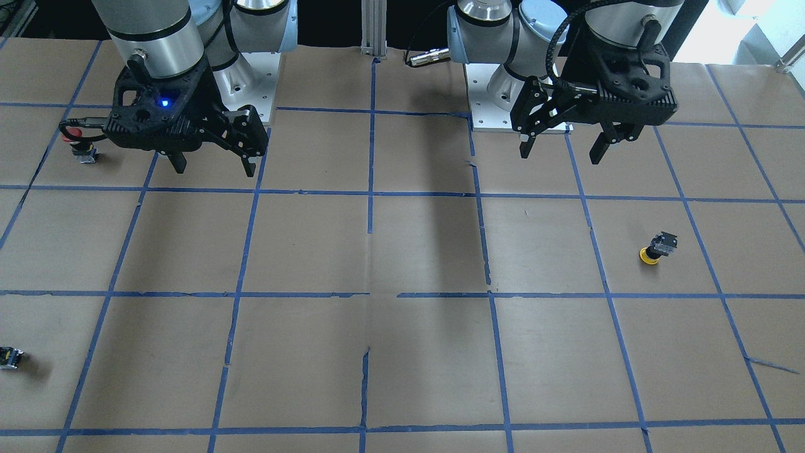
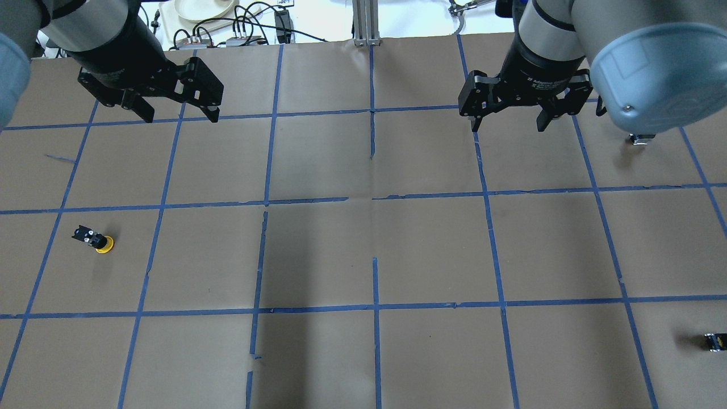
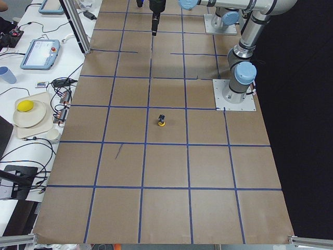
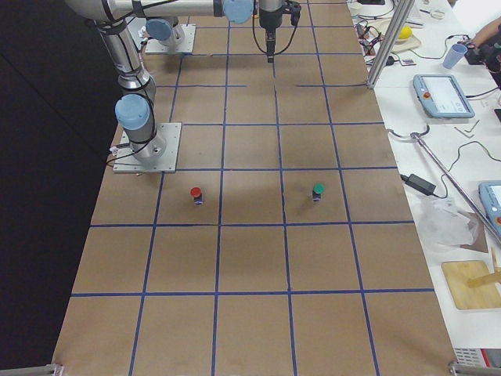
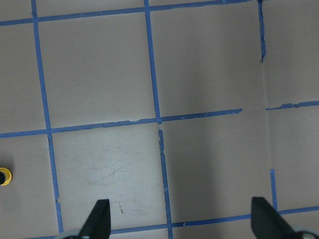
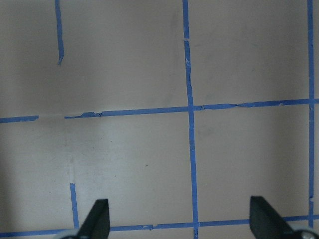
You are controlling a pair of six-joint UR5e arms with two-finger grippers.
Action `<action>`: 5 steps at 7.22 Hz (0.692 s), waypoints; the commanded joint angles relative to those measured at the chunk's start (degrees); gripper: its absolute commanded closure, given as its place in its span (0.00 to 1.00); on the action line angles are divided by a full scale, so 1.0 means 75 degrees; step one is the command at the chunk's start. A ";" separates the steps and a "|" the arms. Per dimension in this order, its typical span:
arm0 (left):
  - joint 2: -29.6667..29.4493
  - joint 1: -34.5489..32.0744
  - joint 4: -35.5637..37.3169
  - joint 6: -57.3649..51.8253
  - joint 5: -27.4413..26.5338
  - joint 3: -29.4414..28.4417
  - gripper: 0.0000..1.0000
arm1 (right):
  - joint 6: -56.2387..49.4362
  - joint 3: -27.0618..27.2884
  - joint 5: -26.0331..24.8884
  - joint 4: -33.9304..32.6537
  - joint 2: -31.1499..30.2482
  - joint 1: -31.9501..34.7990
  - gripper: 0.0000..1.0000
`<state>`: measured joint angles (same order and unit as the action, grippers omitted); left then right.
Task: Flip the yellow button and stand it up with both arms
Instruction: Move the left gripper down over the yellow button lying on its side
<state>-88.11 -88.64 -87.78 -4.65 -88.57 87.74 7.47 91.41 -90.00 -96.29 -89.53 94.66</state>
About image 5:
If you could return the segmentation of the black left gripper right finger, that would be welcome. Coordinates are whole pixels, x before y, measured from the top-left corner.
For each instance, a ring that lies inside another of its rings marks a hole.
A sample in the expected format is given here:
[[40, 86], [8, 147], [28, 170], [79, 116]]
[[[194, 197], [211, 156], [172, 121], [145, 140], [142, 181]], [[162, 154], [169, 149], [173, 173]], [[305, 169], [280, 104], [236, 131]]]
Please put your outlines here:
[[302, 239], [264, 197], [251, 200], [251, 229], [257, 239]]

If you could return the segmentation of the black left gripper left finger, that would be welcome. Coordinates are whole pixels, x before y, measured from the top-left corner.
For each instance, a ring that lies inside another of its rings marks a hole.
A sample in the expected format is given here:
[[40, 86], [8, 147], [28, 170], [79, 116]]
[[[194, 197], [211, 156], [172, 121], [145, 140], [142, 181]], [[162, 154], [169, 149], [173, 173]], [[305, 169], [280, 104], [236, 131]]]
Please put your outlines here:
[[78, 239], [108, 239], [111, 234], [109, 199], [98, 200], [80, 230]]

